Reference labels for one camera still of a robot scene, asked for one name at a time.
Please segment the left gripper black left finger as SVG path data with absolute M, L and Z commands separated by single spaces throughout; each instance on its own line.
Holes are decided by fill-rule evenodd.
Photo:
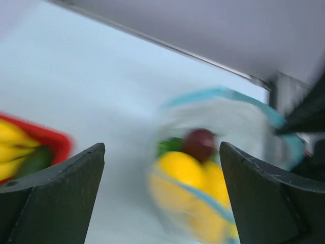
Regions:
M 105 165 L 105 145 L 1 186 L 1 243 L 84 243 Z

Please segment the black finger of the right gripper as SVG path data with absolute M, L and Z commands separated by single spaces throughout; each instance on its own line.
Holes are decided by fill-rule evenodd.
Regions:
M 324 132 L 324 76 L 321 76 L 304 100 L 286 117 L 275 134 Z

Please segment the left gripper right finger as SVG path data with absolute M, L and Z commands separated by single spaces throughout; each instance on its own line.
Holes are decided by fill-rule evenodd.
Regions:
M 241 243 L 324 243 L 324 183 L 228 142 L 220 160 Z

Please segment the yellow toy mango slice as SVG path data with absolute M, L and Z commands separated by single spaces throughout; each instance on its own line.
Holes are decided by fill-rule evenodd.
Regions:
M 190 192 L 153 166 L 148 175 L 150 193 L 175 225 L 201 243 L 239 243 L 222 168 L 213 161 L 203 165 L 207 186 Z

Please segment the clear zip top bag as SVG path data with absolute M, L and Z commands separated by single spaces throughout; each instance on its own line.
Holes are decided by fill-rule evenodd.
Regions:
M 158 112 L 155 140 L 150 146 L 147 180 L 151 167 L 158 167 L 157 144 L 171 137 L 184 140 L 189 131 L 198 128 L 216 134 L 215 155 L 200 163 L 202 168 L 209 161 L 221 166 L 219 147 L 225 141 L 276 167 L 292 170 L 303 159 L 305 146 L 298 136 L 278 137 L 273 134 L 273 129 L 283 123 L 284 118 L 276 110 L 232 89 L 215 88 L 182 95 L 163 105 Z M 190 192 L 201 191 L 207 186 L 207 177 L 205 186 L 197 189 L 166 175 Z M 173 232 L 187 236 L 192 243 L 201 243 L 167 219 Z

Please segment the dark red toy fruit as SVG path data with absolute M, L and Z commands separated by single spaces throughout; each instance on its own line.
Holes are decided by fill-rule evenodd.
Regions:
M 204 163 L 215 155 L 216 134 L 203 128 L 193 129 L 184 137 L 182 151 Z

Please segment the yellow toy lemon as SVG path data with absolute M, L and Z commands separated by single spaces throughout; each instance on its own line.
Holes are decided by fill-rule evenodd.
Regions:
M 156 161 L 157 166 L 181 183 L 202 189 L 206 184 L 205 172 L 192 156 L 178 151 L 169 151 Z

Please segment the green white toy cabbage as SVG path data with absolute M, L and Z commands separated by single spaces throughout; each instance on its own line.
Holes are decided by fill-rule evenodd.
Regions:
M 169 151 L 182 151 L 183 139 L 171 137 L 167 140 L 160 141 L 157 144 L 157 156 L 160 157 Z

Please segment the dark green toy avocado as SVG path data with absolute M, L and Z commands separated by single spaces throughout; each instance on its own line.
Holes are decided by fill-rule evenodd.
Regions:
M 38 147 L 22 163 L 15 174 L 15 179 L 41 171 L 49 167 L 54 158 L 52 151 L 45 145 Z

